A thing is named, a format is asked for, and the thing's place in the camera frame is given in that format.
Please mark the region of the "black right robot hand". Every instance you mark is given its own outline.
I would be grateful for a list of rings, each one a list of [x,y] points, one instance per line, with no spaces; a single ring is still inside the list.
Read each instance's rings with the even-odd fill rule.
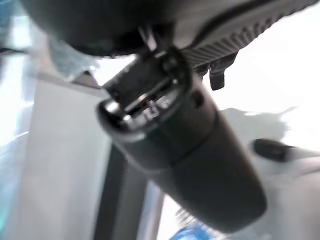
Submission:
[[[102,88],[99,121],[130,164],[206,225],[234,233],[267,209],[261,182],[197,69],[216,73],[313,0],[24,0],[41,30],[94,57],[135,60]]]

